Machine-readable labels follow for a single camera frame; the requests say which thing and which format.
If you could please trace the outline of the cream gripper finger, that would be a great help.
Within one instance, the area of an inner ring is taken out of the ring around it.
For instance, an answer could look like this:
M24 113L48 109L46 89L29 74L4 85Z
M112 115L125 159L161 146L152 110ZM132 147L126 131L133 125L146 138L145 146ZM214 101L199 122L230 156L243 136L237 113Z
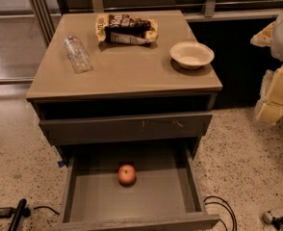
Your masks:
M264 124L274 125L283 116L283 65L267 70L260 88L254 117Z
M254 35L251 38L250 43L258 47L270 47L273 25L274 25L273 22L270 23L263 30L261 30L259 33Z

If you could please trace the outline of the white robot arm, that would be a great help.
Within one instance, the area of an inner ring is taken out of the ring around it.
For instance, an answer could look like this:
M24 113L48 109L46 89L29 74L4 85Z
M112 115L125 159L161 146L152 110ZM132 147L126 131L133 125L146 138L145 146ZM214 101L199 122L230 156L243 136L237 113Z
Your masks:
M275 71L266 71L260 88L260 99L255 106L255 119L274 125L283 116L283 11L274 22L254 35L250 43L269 47L271 55L282 63Z

